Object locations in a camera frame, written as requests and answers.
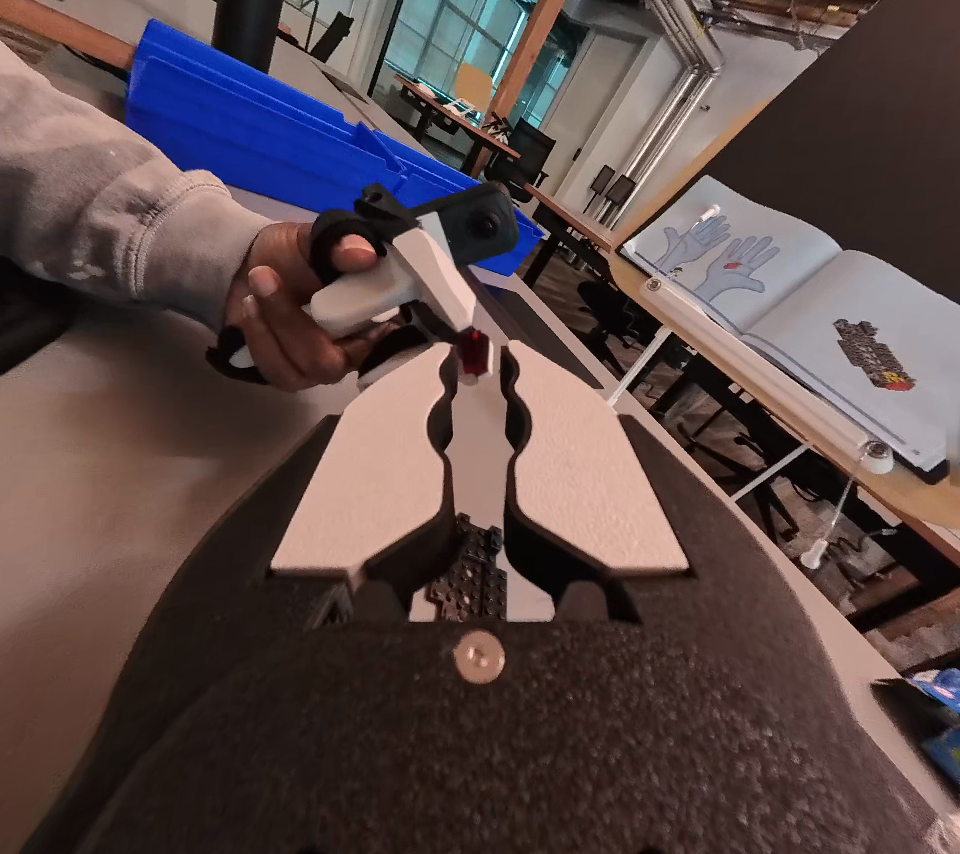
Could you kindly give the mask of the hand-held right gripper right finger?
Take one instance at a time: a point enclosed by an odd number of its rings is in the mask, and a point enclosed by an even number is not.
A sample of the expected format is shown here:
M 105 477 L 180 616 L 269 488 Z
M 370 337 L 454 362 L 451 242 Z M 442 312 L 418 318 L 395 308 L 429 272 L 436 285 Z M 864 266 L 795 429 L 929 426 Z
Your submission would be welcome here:
M 622 417 L 519 341 L 505 347 L 508 557 L 537 585 L 690 571 Z

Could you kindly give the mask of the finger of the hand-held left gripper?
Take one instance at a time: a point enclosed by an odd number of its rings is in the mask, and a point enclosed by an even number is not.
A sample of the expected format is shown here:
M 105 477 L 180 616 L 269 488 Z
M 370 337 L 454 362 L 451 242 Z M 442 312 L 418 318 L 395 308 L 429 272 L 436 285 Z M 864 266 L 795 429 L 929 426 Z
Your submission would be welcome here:
M 436 348 L 441 355 L 438 363 L 431 366 L 420 363 L 419 358 L 429 355 Z M 414 366 L 414 374 L 426 380 L 427 374 L 438 375 L 442 363 L 447 360 L 447 342 L 419 327 L 398 327 L 385 335 L 370 351 L 357 373 L 357 390 L 366 392 L 376 383 L 388 378 L 402 368 Z
M 474 290 L 438 242 L 416 227 L 390 244 L 396 282 L 391 293 L 396 308 L 418 306 L 436 320 L 448 340 L 458 340 L 474 328 Z

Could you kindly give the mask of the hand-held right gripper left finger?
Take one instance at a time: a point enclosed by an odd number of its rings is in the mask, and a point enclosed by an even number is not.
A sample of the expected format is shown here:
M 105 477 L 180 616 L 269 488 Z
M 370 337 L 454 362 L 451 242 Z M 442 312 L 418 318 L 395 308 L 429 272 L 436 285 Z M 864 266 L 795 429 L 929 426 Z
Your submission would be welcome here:
M 275 575 L 419 588 L 450 563 L 457 359 L 436 344 L 345 410 L 270 561 Z

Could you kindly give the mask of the small red lego piece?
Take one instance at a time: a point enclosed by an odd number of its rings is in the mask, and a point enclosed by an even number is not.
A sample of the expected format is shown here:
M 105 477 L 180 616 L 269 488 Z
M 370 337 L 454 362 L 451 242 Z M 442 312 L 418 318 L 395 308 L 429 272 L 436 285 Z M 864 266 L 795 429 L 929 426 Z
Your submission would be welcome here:
M 475 327 L 463 331 L 459 335 L 458 353 L 464 383 L 475 384 L 492 374 L 494 345 L 485 332 Z

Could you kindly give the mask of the black lego chassis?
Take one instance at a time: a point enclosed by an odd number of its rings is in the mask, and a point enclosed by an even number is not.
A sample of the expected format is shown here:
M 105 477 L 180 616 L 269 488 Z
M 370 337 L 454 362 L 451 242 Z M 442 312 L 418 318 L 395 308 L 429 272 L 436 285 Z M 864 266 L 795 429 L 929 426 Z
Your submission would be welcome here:
M 466 513 L 456 517 L 460 552 L 448 571 L 429 583 L 425 598 L 440 623 L 508 620 L 508 574 L 498 565 L 503 530 L 481 527 Z

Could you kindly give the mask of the lego instruction booklet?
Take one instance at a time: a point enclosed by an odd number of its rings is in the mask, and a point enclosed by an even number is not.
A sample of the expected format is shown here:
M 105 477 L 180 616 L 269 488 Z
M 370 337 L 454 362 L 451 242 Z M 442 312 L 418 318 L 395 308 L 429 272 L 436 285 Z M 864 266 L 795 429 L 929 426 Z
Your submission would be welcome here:
M 930 485 L 958 465 L 959 308 L 703 176 L 619 247 Z

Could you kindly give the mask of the blue lego box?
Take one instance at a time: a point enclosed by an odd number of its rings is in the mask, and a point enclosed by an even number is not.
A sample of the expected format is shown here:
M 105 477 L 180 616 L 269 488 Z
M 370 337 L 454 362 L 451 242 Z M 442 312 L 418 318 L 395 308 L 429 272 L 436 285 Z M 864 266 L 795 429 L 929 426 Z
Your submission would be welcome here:
M 920 671 L 907 678 L 922 717 L 919 744 L 945 780 L 959 789 L 959 668 Z

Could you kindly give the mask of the black office chair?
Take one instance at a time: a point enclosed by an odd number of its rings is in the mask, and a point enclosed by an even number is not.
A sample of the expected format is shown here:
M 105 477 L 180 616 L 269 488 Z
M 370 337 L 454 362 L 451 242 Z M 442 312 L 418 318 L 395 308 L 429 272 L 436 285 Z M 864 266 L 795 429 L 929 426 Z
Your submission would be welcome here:
M 508 147 L 518 156 L 497 152 L 484 168 L 486 181 L 503 185 L 516 203 L 533 200 L 528 186 L 540 187 L 547 177 L 545 165 L 556 147 L 556 140 L 521 117 L 510 132 Z

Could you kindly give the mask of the brown topped desk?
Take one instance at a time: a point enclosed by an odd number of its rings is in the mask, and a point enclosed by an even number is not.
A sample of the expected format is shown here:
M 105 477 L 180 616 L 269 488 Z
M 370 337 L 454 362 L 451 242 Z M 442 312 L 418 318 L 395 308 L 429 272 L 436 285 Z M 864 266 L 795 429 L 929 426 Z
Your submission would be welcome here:
M 414 140 L 421 144 L 432 127 L 442 128 L 453 134 L 462 132 L 469 138 L 471 150 L 462 163 L 462 173 L 479 176 L 489 161 L 489 155 L 503 155 L 512 160 L 522 158 L 522 154 L 505 140 L 499 140 L 467 116 L 452 110 L 450 104 L 439 103 L 430 88 L 422 90 L 418 82 L 401 73 L 396 73 L 394 77 L 400 85 L 402 99 L 413 105 L 419 113 L 420 119 L 414 128 Z

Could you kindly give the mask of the black round cushion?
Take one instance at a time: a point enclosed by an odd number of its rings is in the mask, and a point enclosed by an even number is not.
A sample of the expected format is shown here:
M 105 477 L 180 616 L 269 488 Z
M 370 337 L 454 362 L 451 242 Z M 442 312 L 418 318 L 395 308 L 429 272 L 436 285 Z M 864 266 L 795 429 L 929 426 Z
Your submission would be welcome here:
M 1 375 L 54 344 L 74 324 L 80 296 L 1 259 Z

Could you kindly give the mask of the white book stand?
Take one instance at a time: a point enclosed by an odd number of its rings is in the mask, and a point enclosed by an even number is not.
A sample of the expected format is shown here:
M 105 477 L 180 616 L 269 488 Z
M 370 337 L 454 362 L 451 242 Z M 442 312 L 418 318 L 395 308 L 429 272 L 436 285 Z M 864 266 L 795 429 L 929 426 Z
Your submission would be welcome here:
M 881 0 L 702 158 L 958 306 L 959 0 Z

